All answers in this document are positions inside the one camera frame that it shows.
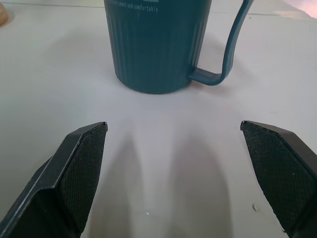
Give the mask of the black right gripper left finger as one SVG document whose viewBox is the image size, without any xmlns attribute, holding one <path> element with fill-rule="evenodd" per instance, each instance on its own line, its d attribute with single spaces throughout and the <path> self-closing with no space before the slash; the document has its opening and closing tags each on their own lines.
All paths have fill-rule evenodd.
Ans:
<svg viewBox="0 0 317 238">
<path fill-rule="evenodd" d="M 81 236 L 99 183 L 107 130 L 102 121 L 65 137 L 2 219 L 2 238 Z"/>
</svg>

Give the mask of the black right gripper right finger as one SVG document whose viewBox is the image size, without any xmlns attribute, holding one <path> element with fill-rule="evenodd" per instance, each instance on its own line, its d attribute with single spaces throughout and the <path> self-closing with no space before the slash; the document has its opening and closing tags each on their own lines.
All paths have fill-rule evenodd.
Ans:
<svg viewBox="0 0 317 238">
<path fill-rule="evenodd" d="M 244 120 L 253 169 L 274 214 L 290 238 L 317 236 L 317 155 L 293 132 Z"/>
</svg>

